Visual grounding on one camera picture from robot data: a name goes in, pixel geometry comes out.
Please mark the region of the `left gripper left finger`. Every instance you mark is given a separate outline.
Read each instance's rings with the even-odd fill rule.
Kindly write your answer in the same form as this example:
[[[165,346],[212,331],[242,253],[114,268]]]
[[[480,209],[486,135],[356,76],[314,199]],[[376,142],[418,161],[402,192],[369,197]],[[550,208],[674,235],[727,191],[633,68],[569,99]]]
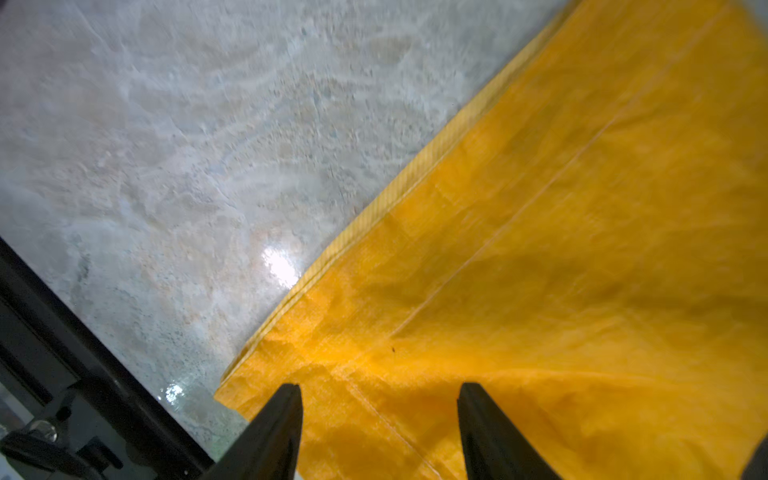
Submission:
[[[301,389],[283,384],[201,479],[295,478],[303,424]]]

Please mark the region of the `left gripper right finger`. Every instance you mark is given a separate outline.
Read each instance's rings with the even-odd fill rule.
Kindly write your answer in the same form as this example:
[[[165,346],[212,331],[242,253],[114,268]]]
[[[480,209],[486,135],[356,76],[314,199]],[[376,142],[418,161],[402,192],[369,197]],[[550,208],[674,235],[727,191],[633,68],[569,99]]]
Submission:
[[[469,480],[559,477],[480,384],[462,384],[457,409]]]

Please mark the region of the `yellow pillowcase with print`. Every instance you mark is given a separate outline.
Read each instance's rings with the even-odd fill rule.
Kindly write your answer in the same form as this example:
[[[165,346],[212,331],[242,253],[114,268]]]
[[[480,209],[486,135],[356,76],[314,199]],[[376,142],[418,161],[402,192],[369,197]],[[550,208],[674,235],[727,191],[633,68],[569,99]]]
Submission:
[[[735,479],[767,433],[767,39],[581,1],[323,253],[223,376],[301,387],[307,479],[465,476],[481,384],[572,479]]]

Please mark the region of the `black base frame rail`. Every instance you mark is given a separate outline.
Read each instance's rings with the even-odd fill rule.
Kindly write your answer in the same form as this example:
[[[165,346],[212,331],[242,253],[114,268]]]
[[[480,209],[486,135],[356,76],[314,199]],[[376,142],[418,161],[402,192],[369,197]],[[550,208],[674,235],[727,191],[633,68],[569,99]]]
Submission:
[[[199,479],[214,464],[3,243],[2,478]]]

